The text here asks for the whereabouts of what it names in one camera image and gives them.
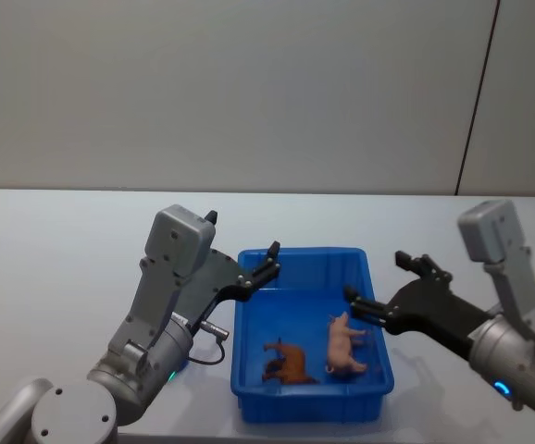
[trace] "white wall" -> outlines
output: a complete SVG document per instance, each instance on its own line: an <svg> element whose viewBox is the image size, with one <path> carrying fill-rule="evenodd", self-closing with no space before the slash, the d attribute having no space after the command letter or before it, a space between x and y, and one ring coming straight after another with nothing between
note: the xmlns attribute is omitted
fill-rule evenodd
<svg viewBox="0 0 535 444"><path fill-rule="evenodd" d="M453 192L488 0L0 0L0 187Z"/></svg>
<svg viewBox="0 0 535 444"><path fill-rule="evenodd" d="M535 194L535 1L501 3L462 194Z"/></svg>

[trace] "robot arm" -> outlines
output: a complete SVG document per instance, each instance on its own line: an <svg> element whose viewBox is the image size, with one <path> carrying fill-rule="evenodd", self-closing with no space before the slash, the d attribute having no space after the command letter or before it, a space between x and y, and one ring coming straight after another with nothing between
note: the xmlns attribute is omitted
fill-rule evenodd
<svg viewBox="0 0 535 444"><path fill-rule="evenodd" d="M211 249L217 217L179 205L156 215L140 284L106 353L86 381L54 388L36 379L17 392L0 411L0 444L115 443L117 427L138 420L188 359L200 329L224 350L229 332L207 318L218 303L248 301L275 278L280 245L272 244L258 268L244 270Z"/></svg>
<svg viewBox="0 0 535 444"><path fill-rule="evenodd" d="M483 312L455 296L451 275L428 256L397 252L396 263L419 275L388 304L346 289L352 315L391 334L420 331L469 361L515 410L535 410L535 276L530 249L511 201L482 203L459 217L469 257L484 263L501 307Z"/></svg>

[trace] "table surface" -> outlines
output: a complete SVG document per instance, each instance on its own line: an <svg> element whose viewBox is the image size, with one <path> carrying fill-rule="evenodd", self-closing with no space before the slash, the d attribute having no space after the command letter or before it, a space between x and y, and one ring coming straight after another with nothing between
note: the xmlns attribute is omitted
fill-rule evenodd
<svg viewBox="0 0 535 444"><path fill-rule="evenodd" d="M84 378L131 305L153 217L166 206L218 210L214 246L233 256L273 240L285 247L362 248L383 302L413 278L395 267L393 253L429 253L454 274L454 292L485 309L497 301L491 280L468 260L456 227L457 217L481 200L0 190L0 405L27 376L59 384ZM535 266L535 198L514 200ZM232 329L233 303L221 304L210 320ZM535 442L535 413L513 412L465 361L418 333L385 339L395 389L375 423L244 423L230 392L229 340L223 364L188 365L140 421L121 431L195 439ZM199 335L192 355L212 358L215 346L209 335Z"/></svg>

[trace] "animal figurine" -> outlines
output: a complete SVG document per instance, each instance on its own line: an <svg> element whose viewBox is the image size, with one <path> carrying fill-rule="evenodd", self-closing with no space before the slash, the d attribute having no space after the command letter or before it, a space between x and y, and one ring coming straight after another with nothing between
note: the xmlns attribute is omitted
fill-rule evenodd
<svg viewBox="0 0 535 444"><path fill-rule="evenodd" d="M318 381L305 372L305 352L297 345L282 344L281 339L275 344L265 344L264 352L275 350L282 355L266 364L262 381L277 378L281 384L318 384Z"/></svg>
<svg viewBox="0 0 535 444"><path fill-rule="evenodd" d="M352 357L352 345L362 344L358 337L366 335L366 330L353 330L348 327L348 314L331 316L329 323L330 340L327 346L327 365L325 371L335 376L349 376L364 373L368 365L358 363Z"/></svg>

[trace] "blue plastic bin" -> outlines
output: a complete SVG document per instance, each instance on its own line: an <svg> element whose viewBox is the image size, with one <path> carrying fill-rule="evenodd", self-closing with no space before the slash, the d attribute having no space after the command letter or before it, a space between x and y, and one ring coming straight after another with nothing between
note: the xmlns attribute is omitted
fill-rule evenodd
<svg viewBox="0 0 535 444"><path fill-rule="evenodd" d="M259 265L266 250L239 254L244 268ZM380 328L355 319L350 327L366 329L364 346L354 347L368 370L340 380L325 372L330 315L349 311L343 286L356 287L374 300L367 256L356 248L289 248L280 250L280 275L251 301L237 302L230 387L249 423L363 422L379 417L383 396L393 388L389 355ZM306 373L315 385L262 382L264 365L276 353L263 345L292 343L303 348Z"/></svg>

